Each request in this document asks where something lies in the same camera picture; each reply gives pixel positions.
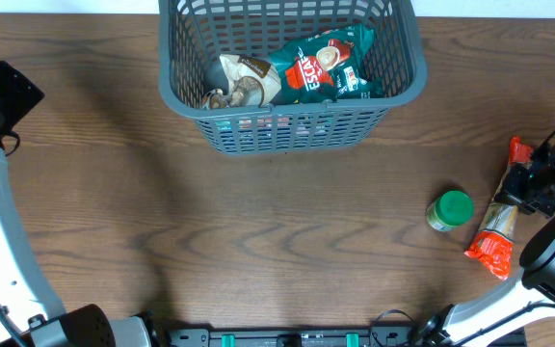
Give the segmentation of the orange spaghetti pasta packet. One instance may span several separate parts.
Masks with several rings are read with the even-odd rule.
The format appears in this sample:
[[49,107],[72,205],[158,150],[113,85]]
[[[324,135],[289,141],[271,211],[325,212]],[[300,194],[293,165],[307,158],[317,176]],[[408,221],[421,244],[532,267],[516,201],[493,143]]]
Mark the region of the orange spaghetti pasta packet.
[[478,259],[493,275],[506,280],[511,274],[513,234],[518,216],[518,207],[507,202],[499,202],[496,195],[501,192],[504,180],[515,164],[531,163],[534,149],[521,142],[519,136],[510,140],[506,171],[501,177],[486,214],[479,224],[476,234],[464,254]]

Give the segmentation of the green lidded jar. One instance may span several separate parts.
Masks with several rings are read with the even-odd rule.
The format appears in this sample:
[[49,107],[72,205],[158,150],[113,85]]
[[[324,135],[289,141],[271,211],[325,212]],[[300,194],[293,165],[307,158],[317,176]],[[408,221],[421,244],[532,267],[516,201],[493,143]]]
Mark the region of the green lidded jar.
[[473,216],[474,204],[469,195],[459,190],[443,193],[426,210],[428,225],[447,232],[466,224]]

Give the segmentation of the green Nescafe coffee bag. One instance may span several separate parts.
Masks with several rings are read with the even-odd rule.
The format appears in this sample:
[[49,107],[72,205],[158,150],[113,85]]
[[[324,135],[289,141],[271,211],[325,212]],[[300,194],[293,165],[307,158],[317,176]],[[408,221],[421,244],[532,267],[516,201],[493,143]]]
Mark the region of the green Nescafe coffee bag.
[[363,58],[376,32],[362,24],[290,40],[270,54],[287,104],[379,98],[382,84],[363,75]]

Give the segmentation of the beige brown snack pouch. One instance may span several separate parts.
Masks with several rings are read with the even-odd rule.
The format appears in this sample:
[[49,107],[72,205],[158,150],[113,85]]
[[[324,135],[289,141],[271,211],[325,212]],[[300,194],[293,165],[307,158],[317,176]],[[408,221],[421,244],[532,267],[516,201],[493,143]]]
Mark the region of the beige brown snack pouch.
[[200,103],[203,110],[264,106],[281,91],[277,69],[268,61],[246,55],[222,54],[221,68],[228,88],[207,92]]

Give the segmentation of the blue Kleenex tissue multipack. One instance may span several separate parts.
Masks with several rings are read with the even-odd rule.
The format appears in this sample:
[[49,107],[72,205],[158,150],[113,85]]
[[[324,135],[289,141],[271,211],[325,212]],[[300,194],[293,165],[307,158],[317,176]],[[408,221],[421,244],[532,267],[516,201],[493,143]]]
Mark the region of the blue Kleenex tissue multipack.
[[237,138],[241,143],[250,145],[256,139],[261,145],[267,146],[272,138],[277,138],[281,143],[288,142],[291,136],[296,142],[304,142],[309,137],[324,137],[329,133],[332,119],[321,116],[317,119],[312,116],[257,119],[242,119],[237,121],[220,120],[216,122],[217,130],[225,141],[233,142]]

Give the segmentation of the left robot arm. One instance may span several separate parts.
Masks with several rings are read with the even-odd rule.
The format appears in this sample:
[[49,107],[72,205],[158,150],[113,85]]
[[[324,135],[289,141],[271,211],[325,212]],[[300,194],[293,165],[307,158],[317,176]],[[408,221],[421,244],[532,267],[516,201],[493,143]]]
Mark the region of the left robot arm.
[[96,305],[69,311],[42,273],[17,213],[3,140],[43,98],[0,62],[0,346],[156,346],[147,313],[110,320]]

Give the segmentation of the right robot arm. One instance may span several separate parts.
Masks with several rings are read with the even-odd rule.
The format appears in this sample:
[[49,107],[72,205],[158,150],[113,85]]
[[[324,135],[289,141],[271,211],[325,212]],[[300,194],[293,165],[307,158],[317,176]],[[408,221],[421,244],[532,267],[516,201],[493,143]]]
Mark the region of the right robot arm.
[[433,316],[411,342],[427,346],[489,346],[530,323],[555,317],[555,144],[545,140],[529,166],[513,165],[494,199],[548,223],[524,247],[518,273],[477,300]]

